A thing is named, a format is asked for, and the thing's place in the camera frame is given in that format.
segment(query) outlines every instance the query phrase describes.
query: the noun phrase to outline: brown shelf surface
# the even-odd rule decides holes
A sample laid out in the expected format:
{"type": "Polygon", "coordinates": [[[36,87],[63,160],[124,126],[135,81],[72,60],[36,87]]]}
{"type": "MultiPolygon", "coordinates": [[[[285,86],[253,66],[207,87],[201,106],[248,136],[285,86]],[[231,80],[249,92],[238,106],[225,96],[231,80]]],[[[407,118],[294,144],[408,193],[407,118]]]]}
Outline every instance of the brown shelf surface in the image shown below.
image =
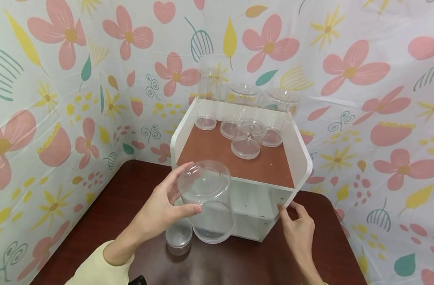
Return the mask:
{"type": "Polygon", "coordinates": [[[262,146],[253,160],[240,159],[231,151],[231,140],[220,134],[220,121],[215,129],[208,131],[193,126],[177,165],[205,160],[222,163],[232,177],[295,188],[283,144],[262,146]]]}

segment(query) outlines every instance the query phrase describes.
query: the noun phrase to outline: pink heart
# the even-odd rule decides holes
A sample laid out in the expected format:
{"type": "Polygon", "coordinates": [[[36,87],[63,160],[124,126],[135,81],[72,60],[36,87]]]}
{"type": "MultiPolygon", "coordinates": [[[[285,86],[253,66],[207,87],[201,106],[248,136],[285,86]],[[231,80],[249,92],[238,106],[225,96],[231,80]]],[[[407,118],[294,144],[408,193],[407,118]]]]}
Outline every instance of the pink heart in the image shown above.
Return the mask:
{"type": "Polygon", "coordinates": [[[416,60],[425,60],[434,56],[434,38],[419,36],[409,43],[409,53],[416,60]]]}
{"type": "Polygon", "coordinates": [[[154,14],[162,24],[168,24],[173,20],[174,15],[176,14],[176,6],[174,6],[174,3],[172,2],[163,4],[162,2],[157,1],[154,3],[154,14]]]}

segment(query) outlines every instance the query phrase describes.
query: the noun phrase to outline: transparent cylinder jar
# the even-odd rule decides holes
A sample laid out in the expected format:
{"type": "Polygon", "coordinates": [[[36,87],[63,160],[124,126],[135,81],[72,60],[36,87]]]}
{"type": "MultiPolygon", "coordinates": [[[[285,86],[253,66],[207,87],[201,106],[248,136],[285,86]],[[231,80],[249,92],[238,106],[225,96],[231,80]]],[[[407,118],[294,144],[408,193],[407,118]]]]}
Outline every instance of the transparent cylinder jar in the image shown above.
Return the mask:
{"type": "Polygon", "coordinates": [[[263,145],[277,147],[282,144],[282,126],[291,123],[300,106],[300,94],[282,88],[271,88],[259,100],[259,107],[272,110],[266,113],[268,131],[263,145]]]}
{"type": "Polygon", "coordinates": [[[247,107],[258,107],[260,89],[254,85],[237,83],[227,86],[225,96],[225,108],[223,108],[222,124],[220,125],[220,133],[232,140],[234,133],[238,128],[238,121],[245,117],[247,107]]]}
{"type": "Polygon", "coordinates": [[[256,158],[260,153],[268,128],[253,119],[239,120],[237,126],[231,142],[231,151],[242,159],[256,158]]]}
{"type": "Polygon", "coordinates": [[[221,243],[233,230],[230,172],[216,161],[196,162],[179,176],[184,204],[200,204],[202,212],[190,218],[193,232],[205,243],[221,243]]]}
{"type": "Polygon", "coordinates": [[[195,125],[202,130],[214,129],[217,125],[217,106],[220,96],[220,71],[216,67],[200,63],[200,80],[197,84],[197,118],[195,125]]]}

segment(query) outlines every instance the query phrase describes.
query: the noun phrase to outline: white shelf unit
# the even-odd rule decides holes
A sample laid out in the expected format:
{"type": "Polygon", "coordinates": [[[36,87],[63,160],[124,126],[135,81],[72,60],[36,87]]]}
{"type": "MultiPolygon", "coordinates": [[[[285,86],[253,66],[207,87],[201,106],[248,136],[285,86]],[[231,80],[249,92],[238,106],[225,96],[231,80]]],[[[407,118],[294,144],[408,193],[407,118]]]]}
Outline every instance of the white shelf unit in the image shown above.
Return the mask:
{"type": "MultiPolygon", "coordinates": [[[[194,100],[171,139],[172,168],[177,167],[178,160],[194,128],[197,118],[197,108],[197,101],[194,100]]],[[[202,100],[200,102],[200,108],[217,108],[217,120],[222,120],[225,112],[235,112],[238,111],[239,108],[246,108],[247,112],[247,106],[211,100],[202,100]]],[[[280,120],[284,118],[284,113],[282,112],[259,108],[249,109],[249,112],[253,112],[254,116],[265,124],[268,123],[268,120],[280,122],[280,120]]],[[[292,123],[284,123],[281,133],[287,161],[284,167],[289,167],[289,173],[294,182],[294,187],[282,186],[281,184],[284,183],[276,185],[276,183],[265,183],[257,179],[250,180],[245,177],[238,177],[240,175],[234,175],[230,170],[230,174],[232,175],[230,197],[234,212],[233,236],[262,242],[279,219],[277,204],[282,203],[288,205],[312,172],[312,160],[294,121],[292,123]]],[[[251,161],[247,161],[247,163],[246,166],[251,167],[251,161]]],[[[215,209],[215,211],[215,215],[218,215],[219,210],[215,209]]],[[[209,224],[209,229],[218,231],[218,228],[219,226],[217,224],[209,224]]]]}

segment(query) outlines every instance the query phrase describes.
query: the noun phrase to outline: small round plastic container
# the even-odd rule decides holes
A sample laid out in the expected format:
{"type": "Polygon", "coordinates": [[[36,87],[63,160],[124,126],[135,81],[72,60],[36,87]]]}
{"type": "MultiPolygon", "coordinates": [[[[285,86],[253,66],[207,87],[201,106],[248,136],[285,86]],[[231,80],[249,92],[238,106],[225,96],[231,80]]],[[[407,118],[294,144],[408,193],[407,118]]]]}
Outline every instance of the small round plastic container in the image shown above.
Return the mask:
{"type": "Polygon", "coordinates": [[[166,244],[172,255],[181,256],[190,250],[192,228],[188,219],[173,223],[165,231],[166,244]]]}
{"type": "Polygon", "coordinates": [[[205,243],[225,241],[233,230],[230,172],[216,161],[196,162],[179,176],[184,204],[200,204],[202,212],[190,218],[193,232],[205,243]]]}

